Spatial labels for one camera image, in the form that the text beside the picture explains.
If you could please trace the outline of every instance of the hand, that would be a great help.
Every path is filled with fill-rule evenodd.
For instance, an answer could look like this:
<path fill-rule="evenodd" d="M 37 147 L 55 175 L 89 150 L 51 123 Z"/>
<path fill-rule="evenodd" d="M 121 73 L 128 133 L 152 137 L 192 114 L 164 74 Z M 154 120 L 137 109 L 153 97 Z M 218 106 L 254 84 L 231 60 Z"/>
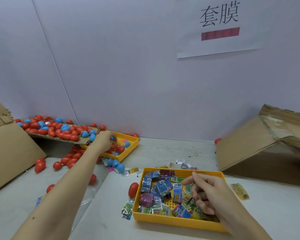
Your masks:
<path fill-rule="evenodd" d="M 181 182 L 182 185 L 191 183 L 194 183 L 192 196 L 200 209 L 205 214 L 215 214 L 237 239 L 271 239 L 222 178 L 193 172 Z"/>
<path fill-rule="evenodd" d="M 89 146 L 93 148 L 97 148 L 101 152 L 106 152 L 110 149 L 112 144 L 115 144 L 117 141 L 117 136 L 114 132 L 111 131 L 101 131 L 99 134 L 96 135 L 96 139 L 94 142 Z"/>

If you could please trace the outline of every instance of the table surface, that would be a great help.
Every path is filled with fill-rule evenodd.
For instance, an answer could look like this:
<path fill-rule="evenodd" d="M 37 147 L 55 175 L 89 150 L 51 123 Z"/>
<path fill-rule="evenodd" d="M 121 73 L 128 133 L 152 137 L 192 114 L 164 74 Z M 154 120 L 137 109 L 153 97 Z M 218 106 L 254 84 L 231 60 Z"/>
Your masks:
<path fill-rule="evenodd" d="M 37 198 L 45 194 L 67 171 L 55 172 L 52 164 L 71 150 L 71 144 L 45 142 L 40 145 L 48 154 L 47 169 L 36 174 L 34 168 L 0 190 L 0 239 L 11 239 L 34 209 Z M 213 142 L 140 138 L 140 145 L 123 161 L 126 168 L 160 167 L 178 158 L 199 170 L 217 171 Z M 121 218 L 128 199 L 128 188 L 139 182 L 136 174 L 121 177 L 96 165 L 97 184 L 88 186 L 83 204 L 76 216 L 70 239 L 232 239 L 229 234 L 173 227 Z M 261 180 L 227 177 L 228 183 L 241 183 L 250 200 L 242 203 L 273 239 L 300 239 L 300 187 Z"/>

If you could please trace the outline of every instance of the white wall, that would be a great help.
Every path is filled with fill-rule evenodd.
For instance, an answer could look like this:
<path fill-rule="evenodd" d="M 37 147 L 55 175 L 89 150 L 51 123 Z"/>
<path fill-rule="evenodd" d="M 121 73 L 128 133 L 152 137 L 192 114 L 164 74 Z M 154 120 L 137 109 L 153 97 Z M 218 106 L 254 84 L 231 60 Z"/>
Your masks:
<path fill-rule="evenodd" d="M 179 60 L 175 0 L 33 2 L 81 124 L 95 121 L 144 137 L 214 140 L 264 103 L 300 112 L 300 0 L 281 0 L 264 49 Z M 26 64 L 14 62 L 15 69 Z M 42 75 L 55 71 L 42 68 L 41 60 L 28 62 L 35 66 L 29 77 L 57 80 L 56 74 Z M 62 103 L 62 113 L 69 111 Z"/>
<path fill-rule="evenodd" d="M 31 0 L 0 0 L 0 102 L 14 118 L 76 121 Z"/>

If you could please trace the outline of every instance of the yellow plastic tray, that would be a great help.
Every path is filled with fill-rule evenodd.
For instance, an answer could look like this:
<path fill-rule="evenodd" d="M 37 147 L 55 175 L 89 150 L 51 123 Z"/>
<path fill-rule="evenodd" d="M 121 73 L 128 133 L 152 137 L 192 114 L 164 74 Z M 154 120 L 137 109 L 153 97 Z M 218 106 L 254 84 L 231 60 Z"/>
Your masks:
<path fill-rule="evenodd" d="M 193 170 L 186 170 L 186 169 L 166 169 L 166 168 L 144 168 L 142 177 L 140 179 L 138 192 L 136 194 L 136 200 L 132 208 L 132 214 L 136 221 L 141 222 L 152 222 L 152 223 L 160 223 L 172 226 L 180 226 L 180 227 L 189 227 L 189 228 L 197 228 L 197 229 L 204 229 L 204 230 L 211 230 L 211 231 L 218 231 L 218 232 L 227 232 L 227 230 L 221 225 L 219 222 L 212 222 L 212 221 L 204 221 L 204 220 L 196 220 L 196 219 L 187 219 L 187 218 L 180 218 L 174 216 L 161 216 L 161 215 L 152 215 L 152 214 L 145 214 L 137 212 L 139 207 L 139 199 L 140 199 L 140 191 L 142 187 L 142 179 L 145 176 L 145 172 L 153 172 L 156 170 L 173 170 L 175 175 L 178 177 L 189 177 L 192 175 Z M 217 176 L 222 178 L 224 181 L 226 180 L 222 172 L 215 172 L 215 171 L 195 171 L 196 173 L 204 173 L 211 176 Z M 176 207 L 176 203 L 171 200 L 166 201 L 165 204 L 169 206 L 171 209 Z"/>
<path fill-rule="evenodd" d="M 112 158 L 112 159 L 117 159 L 119 162 L 121 162 L 122 160 L 124 160 L 124 158 L 126 156 L 129 155 L 129 153 L 131 153 L 139 145 L 139 138 L 124 135 L 124 134 L 117 133 L 117 132 L 115 132 L 115 134 L 117 135 L 117 142 L 116 142 L 117 145 L 125 145 L 125 142 L 123 140 L 127 140 L 128 142 L 130 142 L 130 146 L 123 153 L 119 154 L 118 156 L 115 156 L 115 155 L 112 155 L 112 154 L 109 154 L 109 153 L 106 153 L 106 152 L 102 153 L 100 156 L 101 157 L 108 157 L 108 158 Z M 88 148 L 87 145 L 80 145 L 80 146 L 83 149 Z"/>

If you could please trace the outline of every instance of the brown cardboard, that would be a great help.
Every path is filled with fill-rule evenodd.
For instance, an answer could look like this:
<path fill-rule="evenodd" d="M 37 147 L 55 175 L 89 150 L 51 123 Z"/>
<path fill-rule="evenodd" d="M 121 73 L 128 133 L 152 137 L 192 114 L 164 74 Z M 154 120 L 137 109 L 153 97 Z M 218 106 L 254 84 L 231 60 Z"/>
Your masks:
<path fill-rule="evenodd" d="M 94 128 L 94 127 L 88 127 L 88 128 L 94 129 L 96 132 L 96 135 L 99 134 L 99 132 L 100 132 L 99 128 Z M 44 139 L 54 140 L 54 141 L 64 141 L 64 142 L 78 144 L 78 145 L 88 145 L 90 142 L 90 137 L 86 137 L 86 138 L 80 137 L 80 139 L 78 141 L 69 141 L 69 140 L 59 139 L 58 137 L 51 137 L 48 135 L 41 135 L 41 134 L 37 134 L 37 133 L 28 133 L 28 135 L 31 137 L 44 138 Z"/>
<path fill-rule="evenodd" d="M 300 185 L 300 113 L 265 104 L 217 143 L 216 156 L 224 173 Z"/>
<path fill-rule="evenodd" d="M 45 156 L 0 103 L 0 187 Z"/>

